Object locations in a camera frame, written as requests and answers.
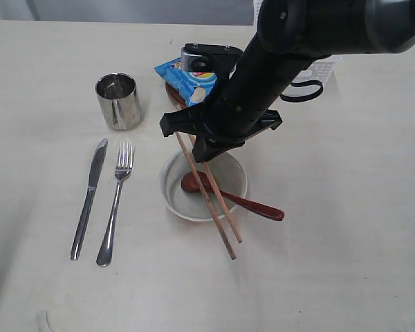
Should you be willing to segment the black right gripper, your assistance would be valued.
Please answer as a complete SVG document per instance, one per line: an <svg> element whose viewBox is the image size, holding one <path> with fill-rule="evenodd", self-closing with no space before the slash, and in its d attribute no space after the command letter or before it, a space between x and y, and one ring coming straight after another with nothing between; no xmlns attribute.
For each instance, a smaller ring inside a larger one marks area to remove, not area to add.
<svg viewBox="0 0 415 332"><path fill-rule="evenodd" d="M162 117L163 135L194 134L192 155L201 163L279 126L280 115L269 108L283 91L277 68L281 63L279 56L266 52L253 37L232 69L216 75L216 83L204 101Z"/></svg>

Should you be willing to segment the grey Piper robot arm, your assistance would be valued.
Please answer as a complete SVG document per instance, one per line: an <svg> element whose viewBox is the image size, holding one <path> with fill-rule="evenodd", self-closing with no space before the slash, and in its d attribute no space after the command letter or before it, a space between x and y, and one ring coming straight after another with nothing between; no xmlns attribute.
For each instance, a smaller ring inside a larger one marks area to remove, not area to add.
<svg viewBox="0 0 415 332"><path fill-rule="evenodd" d="M211 72L204 101L160 120L164 136L196 136L197 162L212 160L282 123L273 102L313 62L332 55L402 53L415 44L415 1L264 1L246 49L186 44L185 71Z"/></svg>

